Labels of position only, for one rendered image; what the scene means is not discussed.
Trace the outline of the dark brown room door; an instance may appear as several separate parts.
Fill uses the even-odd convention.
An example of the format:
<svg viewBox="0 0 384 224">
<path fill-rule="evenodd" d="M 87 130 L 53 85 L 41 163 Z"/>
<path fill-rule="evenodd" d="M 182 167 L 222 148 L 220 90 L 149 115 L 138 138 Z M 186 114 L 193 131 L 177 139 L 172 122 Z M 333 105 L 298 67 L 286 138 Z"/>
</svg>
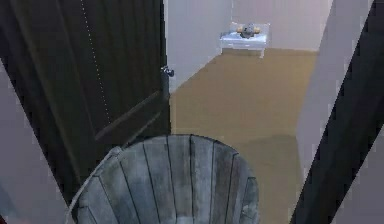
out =
<svg viewBox="0 0 384 224">
<path fill-rule="evenodd" d="M 0 57 L 65 201 L 171 131 L 164 0 L 0 0 Z"/>
</svg>

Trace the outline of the grey round object with yellow ends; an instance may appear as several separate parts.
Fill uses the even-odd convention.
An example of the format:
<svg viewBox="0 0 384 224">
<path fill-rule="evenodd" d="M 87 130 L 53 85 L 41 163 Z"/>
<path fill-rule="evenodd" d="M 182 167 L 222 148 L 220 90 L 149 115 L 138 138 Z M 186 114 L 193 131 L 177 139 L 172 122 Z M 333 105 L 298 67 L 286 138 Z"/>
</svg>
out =
<svg viewBox="0 0 384 224">
<path fill-rule="evenodd" d="M 255 34 L 259 34 L 261 29 L 254 24 L 241 25 L 236 29 L 236 32 L 240 34 L 242 38 L 249 39 Z"/>
</svg>

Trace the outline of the white small table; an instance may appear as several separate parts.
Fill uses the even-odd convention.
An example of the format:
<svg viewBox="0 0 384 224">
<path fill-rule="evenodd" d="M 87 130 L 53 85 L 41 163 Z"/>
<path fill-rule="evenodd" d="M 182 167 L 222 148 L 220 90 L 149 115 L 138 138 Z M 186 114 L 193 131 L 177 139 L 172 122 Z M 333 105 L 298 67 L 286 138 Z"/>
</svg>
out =
<svg viewBox="0 0 384 224">
<path fill-rule="evenodd" d="M 245 24 L 254 24 L 261 29 L 259 34 L 246 39 L 242 38 L 236 29 Z M 220 47 L 222 49 L 236 49 L 236 50 L 254 50 L 260 52 L 260 57 L 263 58 L 265 50 L 269 45 L 270 38 L 270 24 L 269 23 L 235 23 L 230 24 L 228 31 L 220 34 Z"/>
</svg>

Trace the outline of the dark brown door frame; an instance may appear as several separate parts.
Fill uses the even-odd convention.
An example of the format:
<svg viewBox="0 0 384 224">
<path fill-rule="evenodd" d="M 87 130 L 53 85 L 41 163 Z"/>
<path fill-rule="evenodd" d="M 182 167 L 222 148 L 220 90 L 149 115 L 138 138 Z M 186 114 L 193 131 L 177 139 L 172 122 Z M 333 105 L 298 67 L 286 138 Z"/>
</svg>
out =
<svg viewBox="0 0 384 224">
<path fill-rule="evenodd" d="M 333 0 L 297 123 L 289 224 L 384 224 L 384 0 Z"/>
</svg>

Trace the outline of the wooden bucket with metal rings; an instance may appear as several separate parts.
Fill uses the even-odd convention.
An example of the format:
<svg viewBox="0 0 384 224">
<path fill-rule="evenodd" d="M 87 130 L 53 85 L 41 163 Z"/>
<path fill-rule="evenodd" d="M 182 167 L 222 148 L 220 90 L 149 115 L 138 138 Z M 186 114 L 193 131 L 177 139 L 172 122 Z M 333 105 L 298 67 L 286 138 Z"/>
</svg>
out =
<svg viewBox="0 0 384 224">
<path fill-rule="evenodd" d="M 114 147 L 63 224 L 260 224 L 259 187 L 240 153 L 194 134 Z"/>
</svg>

